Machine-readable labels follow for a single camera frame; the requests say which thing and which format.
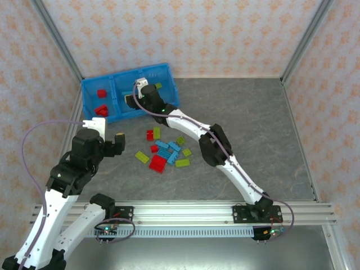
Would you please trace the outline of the blue three-compartment bin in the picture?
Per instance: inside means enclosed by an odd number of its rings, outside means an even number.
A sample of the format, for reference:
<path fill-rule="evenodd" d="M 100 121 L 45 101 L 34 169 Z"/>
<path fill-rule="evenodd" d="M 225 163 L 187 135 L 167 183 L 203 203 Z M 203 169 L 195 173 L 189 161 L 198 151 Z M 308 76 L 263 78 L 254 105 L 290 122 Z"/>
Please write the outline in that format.
<path fill-rule="evenodd" d="M 81 90 L 84 118 L 90 120 L 97 117 L 95 109 L 102 105 L 108 107 L 109 115 L 106 117 L 108 123 L 145 115 L 142 110 L 130 108 L 122 95 L 124 91 L 132 92 L 135 81 L 143 77 L 148 80 L 149 84 L 161 83 L 163 86 L 159 89 L 161 98 L 166 103 L 179 106 L 178 89 L 171 69 L 167 63 L 162 63 L 83 79 Z M 98 89 L 105 89 L 107 97 L 98 98 Z"/>

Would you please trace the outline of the large red lego brick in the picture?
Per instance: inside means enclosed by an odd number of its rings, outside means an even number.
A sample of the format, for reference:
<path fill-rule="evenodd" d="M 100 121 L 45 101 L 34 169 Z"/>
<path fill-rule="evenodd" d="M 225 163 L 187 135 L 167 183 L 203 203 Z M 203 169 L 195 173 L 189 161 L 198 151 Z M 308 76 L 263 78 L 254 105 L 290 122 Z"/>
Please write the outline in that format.
<path fill-rule="evenodd" d="M 149 168 L 155 172 L 162 173 L 165 169 L 167 160 L 159 155 L 154 155 L 151 159 Z"/>

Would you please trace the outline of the small circuit board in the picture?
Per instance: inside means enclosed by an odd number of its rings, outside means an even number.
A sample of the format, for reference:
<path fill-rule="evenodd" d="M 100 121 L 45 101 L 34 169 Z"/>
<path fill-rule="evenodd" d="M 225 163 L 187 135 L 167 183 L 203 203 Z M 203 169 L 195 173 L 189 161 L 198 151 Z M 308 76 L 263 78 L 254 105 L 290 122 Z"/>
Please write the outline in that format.
<path fill-rule="evenodd" d="M 264 236 L 278 236 L 284 233 L 285 228 L 284 227 L 278 227 L 278 228 L 271 228 L 263 231 Z"/>
<path fill-rule="evenodd" d="M 100 226 L 97 225 L 94 227 L 96 235 L 101 236 L 115 236 L 117 235 L 118 228 L 113 225 Z"/>

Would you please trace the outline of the grey metal sheet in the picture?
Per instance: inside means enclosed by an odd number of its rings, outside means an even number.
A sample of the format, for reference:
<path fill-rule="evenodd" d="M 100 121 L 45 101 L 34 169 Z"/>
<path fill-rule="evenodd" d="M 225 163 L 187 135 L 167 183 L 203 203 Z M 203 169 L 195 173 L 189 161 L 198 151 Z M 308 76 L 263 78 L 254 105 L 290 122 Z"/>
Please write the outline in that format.
<path fill-rule="evenodd" d="M 326 241 L 304 235 L 256 244 L 249 238 L 84 240 L 66 270 L 335 270 Z"/>

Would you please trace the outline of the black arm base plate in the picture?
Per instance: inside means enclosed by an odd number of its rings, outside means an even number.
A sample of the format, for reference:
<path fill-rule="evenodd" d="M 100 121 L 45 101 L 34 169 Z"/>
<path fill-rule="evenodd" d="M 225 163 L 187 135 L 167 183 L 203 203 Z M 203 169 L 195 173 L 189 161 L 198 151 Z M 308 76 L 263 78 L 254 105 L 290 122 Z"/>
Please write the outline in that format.
<path fill-rule="evenodd" d="M 134 212 L 133 206 L 116 206 L 115 212 L 114 212 L 112 218 L 117 218 L 117 220 L 114 221 L 115 224 L 125 223 L 125 221 L 119 220 L 119 218 L 128 219 L 128 220 L 132 221 L 133 220 L 133 212 Z"/>
<path fill-rule="evenodd" d="M 282 211 L 278 205 L 272 205 L 265 212 L 260 212 L 248 205 L 234 205 L 232 207 L 234 223 L 282 223 Z"/>

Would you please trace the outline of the aluminium mounting rail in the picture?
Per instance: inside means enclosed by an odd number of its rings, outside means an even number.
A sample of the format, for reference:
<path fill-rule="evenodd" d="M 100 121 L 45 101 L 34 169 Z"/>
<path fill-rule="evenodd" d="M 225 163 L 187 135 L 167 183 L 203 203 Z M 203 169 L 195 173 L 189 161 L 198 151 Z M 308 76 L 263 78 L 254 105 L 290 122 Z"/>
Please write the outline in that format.
<path fill-rule="evenodd" d="M 234 226 L 232 207 L 243 202 L 229 200 L 209 201 L 118 201 L 116 206 L 132 206 L 133 222 L 140 226 Z M 339 219 L 330 203 L 315 201 L 289 201 L 294 212 L 278 202 L 282 224 L 326 225 Z"/>

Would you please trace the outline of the aluminium frame post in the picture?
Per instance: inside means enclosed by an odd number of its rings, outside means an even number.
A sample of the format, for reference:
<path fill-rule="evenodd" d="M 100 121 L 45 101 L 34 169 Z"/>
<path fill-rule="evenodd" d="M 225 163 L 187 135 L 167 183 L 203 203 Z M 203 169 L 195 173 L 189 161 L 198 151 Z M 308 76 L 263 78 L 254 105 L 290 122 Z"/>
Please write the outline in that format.
<path fill-rule="evenodd" d="M 84 77 L 82 76 L 77 63 L 75 62 L 45 3 L 43 2 L 43 0 L 30 0 L 30 2 L 32 3 L 34 9 L 37 11 L 39 17 L 42 19 L 47 31 L 55 42 L 60 53 L 64 57 L 66 63 L 68 64 L 73 76 L 75 76 L 77 81 L 80 82 L 82 79 L 84 79 Z"/>
<path fill-rule="evenodd" d="M 286 85 L 286 82 L 290 79 L 292 73 L 298 66 L 300 60 L 302 59 L 305 51 L 307 50 L 310 42 L 314 38 L 318 28 L 320 27 L 322 21 L 326 17 L 330 7 L 332 6 L 334 0 L 321 0 L 320 5 L 318 6 L 314 16 L 312 17 L 310 23 L 308 24 L 298 46 L 296 47 L 292 57 L 290 58 L 289 63 L 287 64 L 283 75 L 280 77 L 280 82 L 283 86 Z"/>

